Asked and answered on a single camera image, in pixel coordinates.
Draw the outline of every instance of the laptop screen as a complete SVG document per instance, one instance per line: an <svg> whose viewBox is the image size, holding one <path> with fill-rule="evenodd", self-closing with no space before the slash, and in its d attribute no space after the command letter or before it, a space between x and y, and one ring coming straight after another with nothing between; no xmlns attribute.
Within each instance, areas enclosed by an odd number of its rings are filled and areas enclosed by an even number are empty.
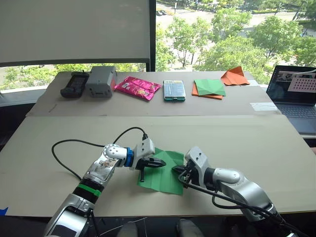
<svg viewBox="0 0 316 237"><path fill-rule="evenodd" d="M273 102L314 105L316 103L316 68L276 66L267 94Z"/></svg>

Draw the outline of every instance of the green paper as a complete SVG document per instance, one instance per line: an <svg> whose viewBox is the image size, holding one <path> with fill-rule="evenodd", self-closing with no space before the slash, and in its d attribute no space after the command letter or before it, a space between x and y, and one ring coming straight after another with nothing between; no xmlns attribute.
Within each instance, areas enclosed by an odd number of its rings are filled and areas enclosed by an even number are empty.
<svg viewBox="0 0 316 237"><path fill-rule="evenodd" d="M217 94L226 96L224 84L221 80L196 79L198 95Z"/></svg>
<svg viewBox="0 0 316 237"><path fill-rule="evenodd" d="M172 168L176 165L183 165L184 155L155 148L153 157L163 160L166 165L159 168L145 167L145 181L139 182L140 177L138 177L137 185L160 192L182 195L183 186L178 181L178 174L172 171Z"/></svg>

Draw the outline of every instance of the metal robot arm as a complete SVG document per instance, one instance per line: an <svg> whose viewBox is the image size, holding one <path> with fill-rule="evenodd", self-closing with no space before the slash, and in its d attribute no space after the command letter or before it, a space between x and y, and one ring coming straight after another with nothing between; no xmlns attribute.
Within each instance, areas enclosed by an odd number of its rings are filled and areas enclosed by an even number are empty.
<svg viewBox="0 0 316 237"><path fill-rule="evenodd" d="M233 200L240 201L249 206L260 207L269 213L280 216L276 207L267 194L254 182L248 180L244 174L234 169L211 168L207 156L199 147L193 147L185 155L187 165L175 166L173 170L186 175L184 181L198 185L208 190L217 190ZM263 216L249 210L241 209L242 213L251 222L258 233L263 236L298 237L297 234L283 229L265 219Z"/></svg>
<svg viewBox="0 0 316 237"><path fill-rule="evenodd" d="M106 145L101 156L90 166L83 179L69 194L57 212L48 222L43 236L82 237L88 228L88 218L96 201L106 187L116 167L130 167L141 171L144 181L144 167L162 167L163 160L153 158L155 146L147 138L134 150L116 144Z"/></svg>

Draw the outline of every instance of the orange paper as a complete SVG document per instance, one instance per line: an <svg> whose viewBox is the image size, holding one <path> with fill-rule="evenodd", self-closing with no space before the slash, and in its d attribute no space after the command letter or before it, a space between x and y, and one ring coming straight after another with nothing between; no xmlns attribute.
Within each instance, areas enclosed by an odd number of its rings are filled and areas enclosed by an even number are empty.
<svg viewBox="0 0 316 237"><path fill-rule="evenodd" d="M228 70L221 77L225 85L249 85L250 83L245 78L241 66Z"/></svg>
<svg viewBox="0 0 316 237"><path fill-rule="evenodd" d="M197 89L197 85L195 83L193 83L192 95L200 96L200 97L206 97L206 98L212 98L212 99L217 99L217 100L223 99L222 95L215 95L215 94L198 95L198 89Z"/></svg>

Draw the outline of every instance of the pink snack bag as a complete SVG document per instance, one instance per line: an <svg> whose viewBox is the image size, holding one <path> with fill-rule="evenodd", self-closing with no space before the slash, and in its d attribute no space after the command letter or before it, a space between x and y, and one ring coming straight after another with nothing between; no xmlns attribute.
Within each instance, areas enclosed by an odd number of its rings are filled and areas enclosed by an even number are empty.
<svg viewBox="0 0 316 237"><path fill-rule="evenodd" d="M149 101L160 87L160 84L128 76L123 82L115 86L115 90L135 95Z"/></svg>

